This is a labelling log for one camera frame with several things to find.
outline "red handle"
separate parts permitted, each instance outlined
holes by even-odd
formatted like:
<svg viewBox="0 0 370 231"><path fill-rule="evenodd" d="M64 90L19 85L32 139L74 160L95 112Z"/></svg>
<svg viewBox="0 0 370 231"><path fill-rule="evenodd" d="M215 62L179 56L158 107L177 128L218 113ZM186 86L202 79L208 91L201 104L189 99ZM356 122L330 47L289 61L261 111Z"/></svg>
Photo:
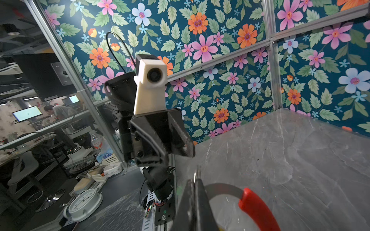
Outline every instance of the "red handle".
<svg viewBox="0 0 370 231"><path fill-rule="evenodd" d="M239 208L248 214L261 231L280 231L274 215L264 201L249 188L244 189Z"/></svg>

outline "camera lens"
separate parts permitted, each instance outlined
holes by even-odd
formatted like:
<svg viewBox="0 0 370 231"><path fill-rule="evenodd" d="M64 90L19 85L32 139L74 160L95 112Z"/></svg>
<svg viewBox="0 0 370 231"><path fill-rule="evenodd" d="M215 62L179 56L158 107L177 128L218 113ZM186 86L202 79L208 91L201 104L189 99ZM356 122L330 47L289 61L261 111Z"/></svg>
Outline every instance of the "camera lens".
<svg viewBox="0 0 370 231"><path fill-rule="evenodd" d="M148 80L151 82L158 82L161 80L162 72L158 68L150 69L148 72Z"/></svg>

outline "white flower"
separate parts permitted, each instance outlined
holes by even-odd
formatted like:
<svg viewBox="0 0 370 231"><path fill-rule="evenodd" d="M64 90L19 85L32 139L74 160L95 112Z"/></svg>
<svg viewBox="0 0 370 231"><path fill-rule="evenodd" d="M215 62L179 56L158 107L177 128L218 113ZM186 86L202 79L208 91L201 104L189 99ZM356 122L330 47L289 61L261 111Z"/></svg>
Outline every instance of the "white flower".
<svg viewBox="0 0 370 231"><path fill-rule="evenodd" d="M209 77L209 80L213 80L215 78L215 74L217 74L218 70L217 68L215 68L215 66L211 66L209 68L206 68L204 69L204 73L203 73L203 77L204 78L208 78Z"/></svg>
<svg viewBox="0 0 370 231"><path fill-rule="evenodd" d="M370 89L370 83L364 82L370 79L370 72L368 71L357 71L356 68L349 68L346 70L347 76L341 76L339 78L340 84L347 84L345 91L349 94L356 92L356 88L360 91L367 91Z"/></svg>
<svg viewBox="0 0 370 231"><path fill-rule="evenodd" d="M152 12L149 9L145 9L145 5L142 3L138 4L138 8L132 9L133 16L136 16L135 23L140 25L141 22L144 23L145 26L149 26L150 21L148 17L152 16Z"/></svg>
<svg viewBox="0 0 370 231"><path fill-rule="evenodd" d="M186 111L185 111L185 110L181 110L181 118L182 118L182 120L184 120L184 119L185 119L185 118L184 118L184 115L186 115Z"/></svg>
<svg viewBox="0 0 370 231"><path fill-rule="evenodd" d="M248 89L252 89L252 92L256 92L258 88L261 87L261 84L259 83L259 77L256 79L250 78L250 84L248 84Z"/></svg>
<svg viewBox="0 0 370 231"><path fill-rule="evenodd" d="M295 35L284 38L285 43L283 43L283 48L285 50L288 49L288 54L293 53L293 48L298 47L298 41L295 41L295 39L296 39Z"/></svg>

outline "white dial scale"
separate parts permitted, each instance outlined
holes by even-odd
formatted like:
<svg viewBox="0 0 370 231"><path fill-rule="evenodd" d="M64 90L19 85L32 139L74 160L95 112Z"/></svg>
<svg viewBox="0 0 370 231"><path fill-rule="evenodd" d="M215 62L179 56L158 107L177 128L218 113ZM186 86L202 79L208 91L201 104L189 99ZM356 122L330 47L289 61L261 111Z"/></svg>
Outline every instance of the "white dial scale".
<svg viewBox="0 0 370 231"><path fill-rule="evenodd" d="M63 215L67 219L72 217L73 221L83 221L95 212L102 200L103 196L96 189L88 189L64 208Z"/></svg>

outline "chair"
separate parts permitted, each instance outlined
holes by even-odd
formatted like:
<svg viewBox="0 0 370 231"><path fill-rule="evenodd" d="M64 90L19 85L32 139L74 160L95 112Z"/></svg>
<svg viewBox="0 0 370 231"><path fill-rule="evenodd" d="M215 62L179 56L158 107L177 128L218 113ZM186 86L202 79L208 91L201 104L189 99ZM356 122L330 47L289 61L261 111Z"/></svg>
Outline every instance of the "chair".
<svg viewBox="0 0 370 231"><path fill-rule="evenodd" d="M29 179L30 182L32 182L38 189L40 189L41 196L42 195L49 195L45 199L43 204L40 206L40 208L38 208L35 212L43 211L44 209L47 209L49 206L54 204L59 198L61 198L62 195L64 194L65 190L64 189L59 190L55 194L50 194L46 191L46 189L40 184L40 182L32 174L38 168L38 162L33 157L31 151L25 152L21 157L21 161L24 163L24 169L22 171L16 173L14 176L12 176L11 179L8 181L8 185L11 186L11 185L17 184L18 182L20 182L24 178Z"/></svg>

